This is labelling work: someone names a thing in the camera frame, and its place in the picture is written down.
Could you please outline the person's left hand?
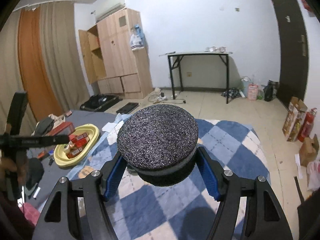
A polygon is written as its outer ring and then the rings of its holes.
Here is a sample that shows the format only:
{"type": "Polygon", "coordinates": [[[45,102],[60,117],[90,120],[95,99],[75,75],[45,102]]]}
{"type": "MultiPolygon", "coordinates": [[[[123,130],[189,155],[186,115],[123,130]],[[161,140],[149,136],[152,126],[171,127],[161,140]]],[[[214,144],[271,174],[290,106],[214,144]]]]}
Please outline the person's left hand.
{"type": "Polygon", "coordinates": [[[17,173],[17,181],[20,186],[26,183],[27,173],[28,173],[28,158],[25,155],[21,164],[16,165],[10,158],[3,156],[1,152],[1,191],[6,191],[7,187],[5,185],[5,175],[6,172],[17,173]]]}

